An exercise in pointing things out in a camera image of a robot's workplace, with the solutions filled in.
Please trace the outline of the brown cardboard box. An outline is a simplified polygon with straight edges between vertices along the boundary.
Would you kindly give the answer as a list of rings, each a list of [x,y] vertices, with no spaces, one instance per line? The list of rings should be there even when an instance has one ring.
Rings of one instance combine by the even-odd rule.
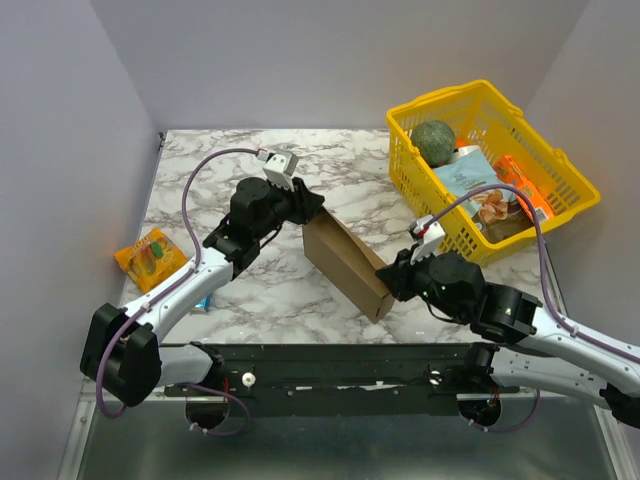
[[[395,299],[376,271],[386,263],[327,209],[302,228],[306,258],[372,323],[392,309]]]

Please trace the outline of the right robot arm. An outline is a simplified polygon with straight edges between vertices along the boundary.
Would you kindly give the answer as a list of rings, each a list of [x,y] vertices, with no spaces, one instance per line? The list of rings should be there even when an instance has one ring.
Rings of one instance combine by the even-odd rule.
[[[542,303],[514,287],[485,280],[457,253],[412,261],[408,250],[376,277],[398,301],[421,298],[450,323],[480,336],[456,379],[480,392],[528,387],[588,400],[631,427],[639,425],[635,348],[584,328],[558,324]]]

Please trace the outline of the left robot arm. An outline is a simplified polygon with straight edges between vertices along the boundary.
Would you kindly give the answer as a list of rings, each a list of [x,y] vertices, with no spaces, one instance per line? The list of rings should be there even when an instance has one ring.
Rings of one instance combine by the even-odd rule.
[[[160,386],[189,384],[201,395],[222,380],[207,347],[165,347],[171,329],[208,294],[233,281],[258,257],[284,223],[305,225],[324,204],[296,178],[290,190],[249,177],[241,180],[220,224],[196,244],[196,254],[156,288],[123,307],[106,303],[93,314],[80,370],[127,407]]]

